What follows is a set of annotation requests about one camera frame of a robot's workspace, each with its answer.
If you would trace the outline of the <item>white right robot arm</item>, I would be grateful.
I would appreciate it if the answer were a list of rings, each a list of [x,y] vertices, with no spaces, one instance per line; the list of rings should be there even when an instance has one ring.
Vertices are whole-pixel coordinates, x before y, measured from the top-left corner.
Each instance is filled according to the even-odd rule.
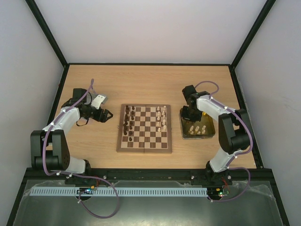
[[[214,185],[235,158],[252,151],[253,134],[247,112],[225,106],[213,98],[213,93],[197,92],[193,85],[186,86],[182,94],[187,104],[180,111],[183,120],[196,123],[206,113],[218,123],[220,148],[208,162],[209,170],[205,173],[206,181]]]

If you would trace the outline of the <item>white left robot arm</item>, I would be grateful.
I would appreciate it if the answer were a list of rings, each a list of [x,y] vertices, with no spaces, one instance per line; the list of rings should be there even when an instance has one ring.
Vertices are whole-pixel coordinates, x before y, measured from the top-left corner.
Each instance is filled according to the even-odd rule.
[[[66,135],[80,119],[106,122],[113,114],[102,105],[107,101],[104,94],[82,88],[74,88],[72,97],[61,107],[60,113],[43,129],[31,133],[31,164],[35,170],[44,170],[47,175],[83,174],[89,162],[72,157]]]

